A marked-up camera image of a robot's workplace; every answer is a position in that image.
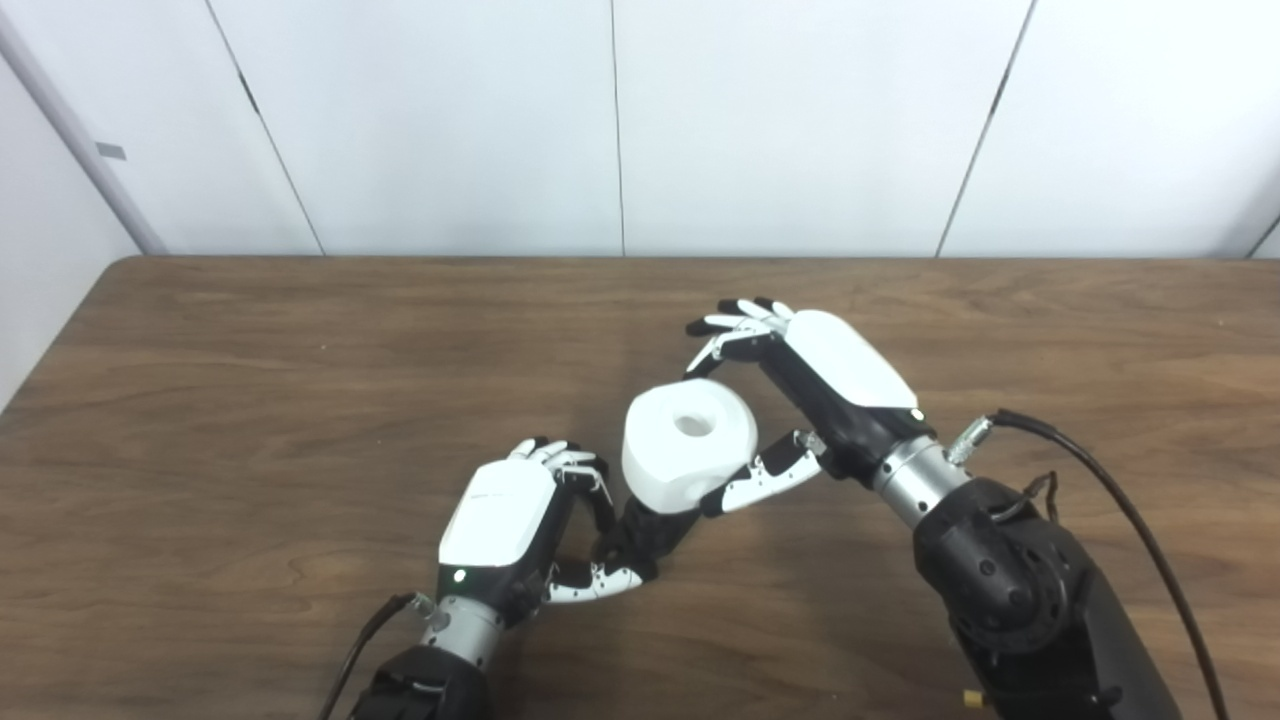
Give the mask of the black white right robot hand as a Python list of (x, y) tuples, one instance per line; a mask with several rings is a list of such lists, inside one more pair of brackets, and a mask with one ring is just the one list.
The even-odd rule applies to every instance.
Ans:
[(937, 437), (900, 373), (832, 313), (765, 297), (727, 299), (685, 332), (705, 340), (685, 378), (708, 378), (727, 361), (755, 364), (812, 425), (776, 441), (708, 493), (700, 505), (709, 518), (820, 473), (870, 487), (896, 451)]

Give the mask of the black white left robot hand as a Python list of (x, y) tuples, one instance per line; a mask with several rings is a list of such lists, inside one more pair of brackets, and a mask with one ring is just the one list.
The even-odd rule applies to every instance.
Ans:
[(617, 529), (604, 459), (570, 441), (532, 437), (471, 477), (442, 536), (438, 597), (485, 607), (500, 629), (545, 603), (582, 603), (652, 583), (657, 562), (626, 553), (561, 553), (573, 510), (586, 506), (599, 536)]

